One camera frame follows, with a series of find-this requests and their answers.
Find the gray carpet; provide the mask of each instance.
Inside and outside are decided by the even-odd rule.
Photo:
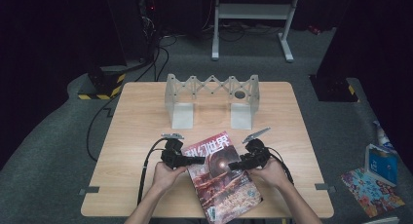
[[[370,219],[353,195],[340,180],[340,175],[360,168],[364,163],[364,149],[376,143],[372,124],[375,115],[357,79],[349,79],[360,102],[319,102],[309,80],[316,74],[334,31],[316,36],[307,31],[290,31],[288,43],[294,55],[293,63],[286,63],[275,33],[259,33],[262,28],[249,31],[235,42],[220,42],[220,60],[210,59],[211,39],[169,37],[161,42],[169,52],[169,60],[160,81],[168,73],[179,80],[196,75],[200,80],[210,75],[225,80],[234,75],[240,81],[257,74],[261,81],[291,83],[304,122],[319,160],[324,180],[336,188],[330,194],[334,216],[324,223],[362,223],[386,216],[397,216],[400,223],[413,222],[413,177],[402,162],[399,164],[398,194],[405,206]],[[221,33],[226,40],[240,37],[237,33]],[[157,72],[167,54],[160,51]],[[133,82],[145,68],[127,74],[126,82]],[[0,173],[0,223],[123,223],[126,218],[84,217],[80,209],[94,172],[95,162],[86,151],[89,124],[106,103],[105,100],[80,100],[77,91],[86,75],[74,80],[67,88],[69,99],[51,113],[24,140]],[[151,68],[140,81],[154,81]],[[111,112],[117,99],[109,105]],[[99,113],[90,133],[91,151],[95,157],[101,149],[111,118],[107,110]],[[281,223],[264,220],[256,223]]]

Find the wooden table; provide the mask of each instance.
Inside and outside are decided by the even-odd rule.
[[[271,127],[259,138],[276,149],[289,167],[295,187],[321,218],[334,213],[327,191],[317,190],[324,183],[316,155],[307,134],[300,109],[290,84],[260,82],[260,106],[253,129],[232,130],[226,93],[198,94],[194,100],[194,127],[172,130],[164,103],[166,83],[125,84],[108,134],[104,141],[90,186],[97,193],[86,194],[82,205],[85,216],[129,216],[136,207],[143,162],[161,133],[182,134],[185,145],[199,142],[222,131],[228,132],[240,154],[246,153],[242,141],[251,133]],[[154,167],[161,151],[149,159],[143,194],[152,183]],[[241,218],[291,217],[277,190],[252,176],[264,201]],[[160,200],[154,217],[205,217],[188,173],[181,174]]]

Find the magazine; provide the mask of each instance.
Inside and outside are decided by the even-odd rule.
[[[227,223],[261,203],[261,194],[247,171],[228,168],[228,164],[240,161],[240,156],[226,131],[181,152],[206,157],[203,165],[187,168],[209,223]]]
[[[341,179],[369,217],[405,205],[393,187],[366,175],[364,168],[344,173]]]
[[[365,173],[392,187],[397,185],[397,155],[373,144],[365,149]]]

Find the human hand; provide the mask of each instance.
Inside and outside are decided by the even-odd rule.
[[[155,166],[152,187],[157,188],[158,192],[165,193],[173,185],[179,174],[185,172],[185,170],[186,167],[171,169],[165,163],[158,162]]]
[[[257,175],[266,181],[270,186],[280,189],[284,184],[290,184],[282,165],[274,158],[270,158],[263,168],[253,168],[248,171],[250,174]]]

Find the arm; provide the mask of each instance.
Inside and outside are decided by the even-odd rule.
[[[164,163],[157,163],[152,186],[149,188],[145,197],[127,219],[125,224],[149,223],[158,201],[173,185],[178,175],[183,173],[185,170],[185,167],[171,169]]]
[[[321,223],[314,211],[298,193],[297,189],[289,182],[281,164],[277,160],[270,159],[264,168],[254,168],[251,169],[249,173],[261,177],[270,186],[280,191],[292,217],[297,223]]]

